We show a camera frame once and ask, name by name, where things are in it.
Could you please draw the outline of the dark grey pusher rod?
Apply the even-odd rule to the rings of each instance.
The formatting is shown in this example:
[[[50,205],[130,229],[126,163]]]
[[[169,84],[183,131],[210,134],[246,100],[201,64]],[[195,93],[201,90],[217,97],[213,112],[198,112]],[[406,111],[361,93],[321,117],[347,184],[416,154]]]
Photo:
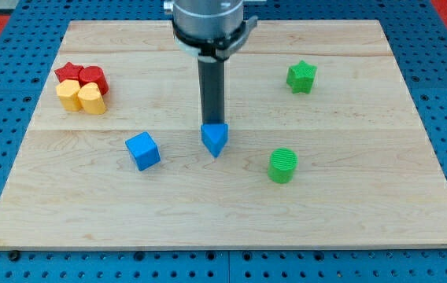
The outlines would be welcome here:
[[[224,62],[198,61],[203,124],[224,123]]]

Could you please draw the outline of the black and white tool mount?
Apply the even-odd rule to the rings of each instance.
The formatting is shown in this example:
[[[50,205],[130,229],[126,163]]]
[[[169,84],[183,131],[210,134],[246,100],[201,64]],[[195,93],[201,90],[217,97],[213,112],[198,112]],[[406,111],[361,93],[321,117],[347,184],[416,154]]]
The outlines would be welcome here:
[[[184,33],[172,21],[176,45],[185,53],[205,63],[224,62],[237,53],[247,42],[258,24],[258,16],[243,20],[229,35],[212,39],[200,39]]]

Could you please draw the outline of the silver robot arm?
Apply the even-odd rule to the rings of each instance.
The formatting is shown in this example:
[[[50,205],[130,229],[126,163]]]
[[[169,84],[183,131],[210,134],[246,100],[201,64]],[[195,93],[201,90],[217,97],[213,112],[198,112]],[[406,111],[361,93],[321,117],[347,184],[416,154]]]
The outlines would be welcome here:
[[[247,42],[258,17],[244,18],[243,0],[169,0],[176,44],[198,61],[203,124],[225,122],[225,62]]]

